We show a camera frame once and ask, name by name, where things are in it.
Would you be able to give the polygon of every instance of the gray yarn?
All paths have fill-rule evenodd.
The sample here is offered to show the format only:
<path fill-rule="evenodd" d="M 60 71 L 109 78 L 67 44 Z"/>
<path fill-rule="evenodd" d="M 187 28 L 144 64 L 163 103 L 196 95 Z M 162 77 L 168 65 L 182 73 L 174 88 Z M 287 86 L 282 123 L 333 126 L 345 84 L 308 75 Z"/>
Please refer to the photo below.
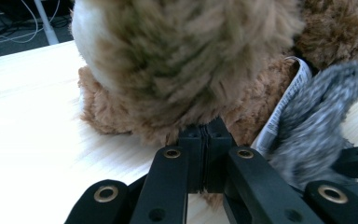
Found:
<path fill-rule="evenodd" d="M 357 99 L 358 63 L 349 62 L 322 71 L 286 106 L 269 163 L 288 184 L 304 189 L 314 180 L 350 181 L 330 167 L 351 147 L 340 124 Z"/>

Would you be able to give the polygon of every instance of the wire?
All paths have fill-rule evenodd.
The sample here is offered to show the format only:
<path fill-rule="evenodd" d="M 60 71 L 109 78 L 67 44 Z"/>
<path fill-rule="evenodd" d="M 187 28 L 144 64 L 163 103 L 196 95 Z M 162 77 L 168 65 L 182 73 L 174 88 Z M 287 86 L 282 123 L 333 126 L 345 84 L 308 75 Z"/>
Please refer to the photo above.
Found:
<path fill-rule="evenodd" d="M 36 19 L 36 16 L 34 15 L 33 11 L 28 7 L 28 5 L 23 1 L 21 0 L 22 3 L 25 5 L 25 7 L 28 9 L 28 11 L 31 13 L 32 17 L 34 18 L 34 24 L 35 24 L 35 31 L 32 32 L 32 33 L 29 33 L 27 35 L 20 35 L 20 36 L 16 36 L 16 37 L 7 37 L 7 35 L 0 35 L 0 38 L 4 38 L 5 40 L 1 40 L 0 43 L 4 43 L 4 42 L 7 42 L 7 41 L 12 41 L 14 43 L 18 43 L 18 44 L 25 44 L 25 43 L 28 43 L 30 41 L 32 41 L 34 39 L 34 37 L 37 35 L 37 33 L 39 33 L 40 31 L 43 30 L 43 27 L 39 29 L 39 25 L 38 25 L 38 22 L 37 22 L 37 19 Z M 58 12 L 58 9 L 60 7 L 60 0 L 58 0 L 57 2 L 57 7 L 54 11 L 54 14 L 52 15 L 51 19 L 49 20 L 49 22 L 52 22 Z M 25 41 L 17 41 L 15 39 L 18 39 L 18 38 L 23 38 L 23 37 L 26 37 L 28 35 L 33 35 L 31 36 L 28 40 L 25 40 Z"/>

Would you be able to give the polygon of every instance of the gray knitted scarf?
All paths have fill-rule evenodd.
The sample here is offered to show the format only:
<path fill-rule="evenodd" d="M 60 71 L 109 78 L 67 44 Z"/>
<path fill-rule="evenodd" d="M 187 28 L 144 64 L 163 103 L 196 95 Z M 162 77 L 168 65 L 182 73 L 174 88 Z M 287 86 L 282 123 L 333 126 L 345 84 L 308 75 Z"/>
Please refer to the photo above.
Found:
<path fill-rule="evenodd" d="M 322 71 L 286 106 L 269 162 L 288 184 L 304 189 L 314 180 L 350 181 L 331 165 L 351 147 L 340 124 L 357 99 L 358 63 L 350 62 Z"/>

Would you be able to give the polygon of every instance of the fabric tag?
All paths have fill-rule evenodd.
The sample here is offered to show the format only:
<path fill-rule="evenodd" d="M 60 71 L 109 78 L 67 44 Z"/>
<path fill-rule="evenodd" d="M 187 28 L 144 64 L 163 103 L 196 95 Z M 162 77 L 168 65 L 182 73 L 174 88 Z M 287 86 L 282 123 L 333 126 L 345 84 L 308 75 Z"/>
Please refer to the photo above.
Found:
<path fill-rule="evenodd" d="M 251 148 L 256 149 L 266 160 L 269 159 L 269 153 L 278 135 L 278 125 L 282 111 L 286 105 L 296 96 L 297 92 L 312 79 L 312 72 L 308 65 L 297 57 L 288 57 L 287 59 L 297 60 L 300 64 L 295 78 L 290 83 L 287 90 L 284 92 L 280 102 L 275 107 L 272 115 L 269 117 L 267 123 L 254 140 Z"/>

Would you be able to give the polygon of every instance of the table surface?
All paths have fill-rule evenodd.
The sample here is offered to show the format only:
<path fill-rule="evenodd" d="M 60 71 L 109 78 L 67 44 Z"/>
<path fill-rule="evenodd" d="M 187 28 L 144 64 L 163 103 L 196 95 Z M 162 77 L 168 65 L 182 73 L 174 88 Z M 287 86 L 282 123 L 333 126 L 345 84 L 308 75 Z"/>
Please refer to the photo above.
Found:
<path fill-rule="evenodd" d="M 148 172 L 158 148 L 100 135 L 79 119 L 73 41 L 0 57 L 0 223 L 63 223 L 92 184 Z M 358 146 L 358 103 L 343 124 Z M 189 196 L 187 223 L 228 223 L 222 207 Z"/>

